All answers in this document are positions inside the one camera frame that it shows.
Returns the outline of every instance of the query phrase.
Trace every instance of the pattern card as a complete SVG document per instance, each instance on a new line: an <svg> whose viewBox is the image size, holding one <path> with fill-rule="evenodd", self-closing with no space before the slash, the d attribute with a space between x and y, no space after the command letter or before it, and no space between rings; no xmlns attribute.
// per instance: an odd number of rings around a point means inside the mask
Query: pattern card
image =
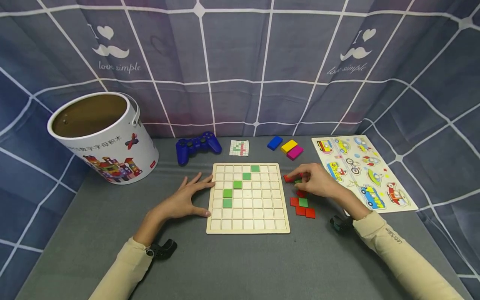
<svg viewBox="0 0 480 300"><path fill-rule="evenodd" d="M230 143L230 155L248 156L248 141L234 141Z"/></svg>
<svg viewBox="0 0 480 300"><path fill-rule="evenodd" d="M367 136L312 138L312 142L327 172L369 209L379 214L418 210Z"/></svg>
<svg viewBox="0 0 480 300"><path fill-rule="evenodd" d="M214 164L207 234L290 233L278 164Z"/></svg>

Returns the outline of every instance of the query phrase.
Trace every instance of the beige sleeve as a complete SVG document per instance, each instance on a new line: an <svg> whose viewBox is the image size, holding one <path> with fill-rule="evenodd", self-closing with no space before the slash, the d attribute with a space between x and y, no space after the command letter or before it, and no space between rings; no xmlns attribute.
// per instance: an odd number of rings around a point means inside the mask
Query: beige sleeve
<svg viewBox="0 0 480 300"><path fill-rule="evenodd" d="M130 238L89 299L127 300L152 262L153 257L146 250Z"/></svg>
<svg viewBox="0 0 480 300"><path fill-rule="evenodd" d="M376 212L353 221L358 235L383 259L414 299L462 299L453 287Z"/></svg>

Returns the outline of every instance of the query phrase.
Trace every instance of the magenta block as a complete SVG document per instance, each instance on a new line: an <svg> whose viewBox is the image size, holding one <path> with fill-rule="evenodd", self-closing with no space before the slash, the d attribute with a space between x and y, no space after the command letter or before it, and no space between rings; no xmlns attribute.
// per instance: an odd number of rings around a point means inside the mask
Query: magenta block
<svg viewBox="0 0 480 300"><path fill-rule="evenodd" d="M300 147L299 145L296 145L295 147L293 147L292 150L290 150L288 153L287 153L287 157L290 158L291 160L294 160L295 158L297 158L297 156L300 155L300 153L303 152L303 148Z"/></svg>

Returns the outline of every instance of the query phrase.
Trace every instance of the yellow block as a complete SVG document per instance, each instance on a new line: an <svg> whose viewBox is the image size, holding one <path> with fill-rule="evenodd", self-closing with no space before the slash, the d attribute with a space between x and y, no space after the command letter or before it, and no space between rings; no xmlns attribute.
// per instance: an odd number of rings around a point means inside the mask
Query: yellow block
<svg viewBox="0 0 480 300"><path fill-rule="evenodd" d="M283 153L287 154L296 145L298 145L297 142L295 142L294 140L289 140L288 143L283 145L280 149L282 150Z"/></svg>

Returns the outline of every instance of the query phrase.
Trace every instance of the gray table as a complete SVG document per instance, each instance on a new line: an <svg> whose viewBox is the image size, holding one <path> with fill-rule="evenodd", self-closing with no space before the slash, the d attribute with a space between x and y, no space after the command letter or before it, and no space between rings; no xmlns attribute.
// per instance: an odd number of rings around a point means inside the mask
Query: gray table
<svg viewBox="0 0 480 300"><path fill-rule="evenodd" d="M230 138L220 138L222 154L198 154L185 167L176 162L174 139L155 140L161 149L155 170L126 186L88 175L17 300L85 300L134 234L147 210L179 186L182 176L212 172L215 162L277 162L282 174L300 163L319 161L310 137L295 137L304 153L294 162L249 138L250 156L229 156ZM294 195L284 184L285 197ZM195 204L208 207L209 191ZM295 215L288 205L290 234L207 235L206 219L169 221L161 244L172 238L178 249L154 262L132 299L409 299L385 264L355 235L340 236L328 220L337 210L328 201L309 202L316 219ZM384 214L466 299L471 299L414 212Z"/></svg>

